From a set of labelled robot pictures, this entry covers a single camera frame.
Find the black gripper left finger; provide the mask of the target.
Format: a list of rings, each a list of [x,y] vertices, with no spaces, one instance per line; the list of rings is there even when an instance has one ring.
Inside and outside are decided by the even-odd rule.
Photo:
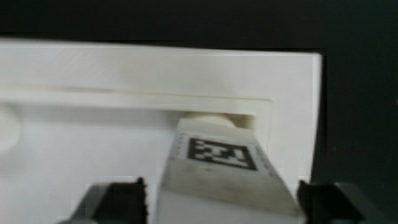
[[[146,182],[112,183],[96,206],[96,224],[148,224]]]

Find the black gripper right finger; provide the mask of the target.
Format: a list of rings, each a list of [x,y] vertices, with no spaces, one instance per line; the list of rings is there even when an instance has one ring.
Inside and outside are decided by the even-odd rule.
[[[306,224],[380,224],[380,211],[354,184],[301,181],[297,200]]]

